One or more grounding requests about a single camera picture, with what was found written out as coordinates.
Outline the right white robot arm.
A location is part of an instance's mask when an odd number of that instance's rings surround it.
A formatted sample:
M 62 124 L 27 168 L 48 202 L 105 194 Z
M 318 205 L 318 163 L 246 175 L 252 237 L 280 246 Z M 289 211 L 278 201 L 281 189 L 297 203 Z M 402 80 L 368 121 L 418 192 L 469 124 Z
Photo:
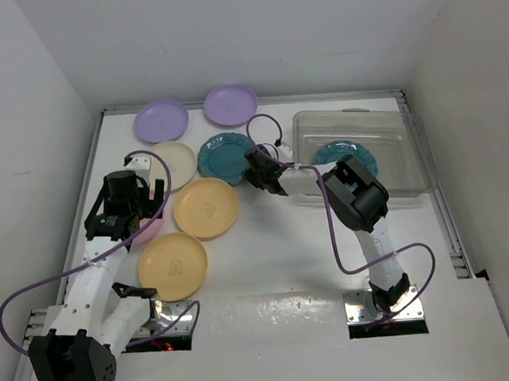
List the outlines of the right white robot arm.
M 368 270 L 368 284 L 377 309 L 388 314 L 408 291 L 410 279 L 397 261 L 385 217 L 389 193 L 358 159 L 347 155 L 337 162 L 309 166 L 284 164 L 253 147 L 245 154 L 246 179 L 255 188 L 283 197 L 318 196 L 324 199 L 336 265 L 346 275 Z M 333 216 L 357 237 L 367 264 L 346 269 L 337 248 Z

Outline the teal scalloped plate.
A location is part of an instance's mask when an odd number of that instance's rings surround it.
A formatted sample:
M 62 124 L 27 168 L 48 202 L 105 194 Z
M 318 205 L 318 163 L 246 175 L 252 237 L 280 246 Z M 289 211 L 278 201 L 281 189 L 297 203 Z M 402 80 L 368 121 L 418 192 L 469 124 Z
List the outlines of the teal scalloped plate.
M 198 151 L 198 171 L 203 177 L 221 179 L 231 186 L 239 185 L 248 169 L 245 153 L 253 145 L 243 134 L 220 133 L 212 136 Z
M 378 175 L 379 167 L 377 166 L 376 158 L 361 143 L 353 141 L 331 141 L 323 145 L 317 151 L 314 164 L 329 164 L 344 158 L 346 155 L 354 156 L 372 175 Z

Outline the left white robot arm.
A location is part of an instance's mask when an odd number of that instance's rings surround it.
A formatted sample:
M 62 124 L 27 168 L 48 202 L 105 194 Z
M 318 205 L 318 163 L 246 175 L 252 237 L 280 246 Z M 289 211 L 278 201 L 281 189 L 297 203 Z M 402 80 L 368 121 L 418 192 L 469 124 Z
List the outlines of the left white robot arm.
M 85 219 L 83 270 L 76 273 L 47 333 L 28 357 L 37 381 L 115 381 L 118 356 L 135 331 L 152 320 L 157 290 L 116 281 L 140 221 L 161 218 L 163 179 L 150 186 L 132 170 L 111 172 Z

